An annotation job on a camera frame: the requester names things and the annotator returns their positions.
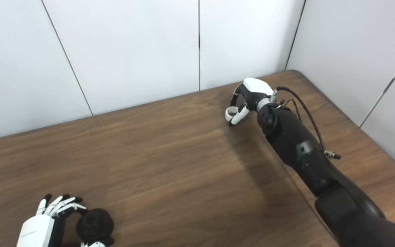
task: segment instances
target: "wood grain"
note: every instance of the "wood grain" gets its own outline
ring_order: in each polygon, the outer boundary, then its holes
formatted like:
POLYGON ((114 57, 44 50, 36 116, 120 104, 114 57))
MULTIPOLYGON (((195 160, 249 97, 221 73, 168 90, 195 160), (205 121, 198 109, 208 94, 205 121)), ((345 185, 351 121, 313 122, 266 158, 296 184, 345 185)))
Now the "wood grain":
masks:
MULTIPOLYGON (((342 154, 335 164, 395 222, 395 162, 299 72, 262 80, 299 93, 342 154)), ((254 114, 228 127, 235 86, 0 138, 0 246, 16 245, 49 192, 108 210, 116 247, 336 246, 254 114)), ((67 246, 78 217, 68 220, 67 246)))

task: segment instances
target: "black ball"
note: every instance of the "black ball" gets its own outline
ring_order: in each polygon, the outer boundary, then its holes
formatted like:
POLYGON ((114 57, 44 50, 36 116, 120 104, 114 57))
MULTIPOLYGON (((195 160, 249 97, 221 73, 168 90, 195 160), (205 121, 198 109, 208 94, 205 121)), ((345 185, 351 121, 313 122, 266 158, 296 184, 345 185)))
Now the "black ball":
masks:
POLYGON ((114 221, 106 210, 96 208, 80 218, 75 230, 83 241, 97 241, 111 236, 114 221))

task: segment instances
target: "robotic arm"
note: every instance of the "robotic arm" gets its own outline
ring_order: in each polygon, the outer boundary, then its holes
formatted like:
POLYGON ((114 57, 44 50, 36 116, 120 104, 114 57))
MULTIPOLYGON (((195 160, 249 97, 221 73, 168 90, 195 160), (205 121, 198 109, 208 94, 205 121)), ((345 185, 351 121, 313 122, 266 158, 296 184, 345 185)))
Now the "robotic arm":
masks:
POLYGON ((107 247, 114 243, 111 238, 114 222, 104 209, 80 205, 82 198, 62 195, 49 205, 52 195, 47 194, 39 203, 36 215, 22 225, 16 247, 60 247, 65 219, 78 212, 83 217, 77 223, 77 234, 84 241, 80 247, 107 247))
POLYGON ((395 247, 395 224, 386 220, 368 195, 334 167, 330 159, 340 156, 325 149, 312 115, 295 92, 282 86, 272 90, 264 81, 246 78, 235 89, 225 117, 234 126, 250 111, 257 112, 257 122, 281 161, 292 167, 315 195, 315 209, 341 247, 395 247), (278 91, 290 92, 301 103, 319 142, 284 100, 276 103, 278 91), (237 108, 240 94, 245 102, 237 108))

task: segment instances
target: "robotic finger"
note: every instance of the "robotic finger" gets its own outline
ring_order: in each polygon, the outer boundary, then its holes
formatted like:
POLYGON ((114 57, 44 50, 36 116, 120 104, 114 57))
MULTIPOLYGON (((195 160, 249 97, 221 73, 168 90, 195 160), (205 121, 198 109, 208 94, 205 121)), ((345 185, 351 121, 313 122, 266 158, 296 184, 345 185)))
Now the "robotic finger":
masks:
POLYGON ((268 83, 256 78, 246 78, 233 92, 230 106, 225 111, 225 119, 230 126, 236 125, 244 119, 250 111, 259 111, 262 106, 274 103, 276 90, 272 90, 268 83), (236 107, 239 95, 242 95, 245 102, 242 106, 236 107))

